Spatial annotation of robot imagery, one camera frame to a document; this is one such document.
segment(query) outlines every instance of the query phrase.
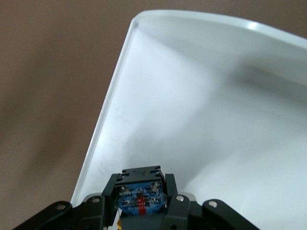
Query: brown table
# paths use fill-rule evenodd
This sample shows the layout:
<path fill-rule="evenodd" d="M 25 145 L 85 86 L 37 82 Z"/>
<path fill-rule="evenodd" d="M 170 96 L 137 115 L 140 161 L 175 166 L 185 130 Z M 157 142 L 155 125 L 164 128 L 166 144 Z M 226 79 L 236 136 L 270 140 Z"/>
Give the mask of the brown table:
<path fill-rule="evenodd" d="M 307 37 L 306 0 L 0 3 L 0 225 L 70 200 L 128 26 L 143 10 L 247 18 Z"/>

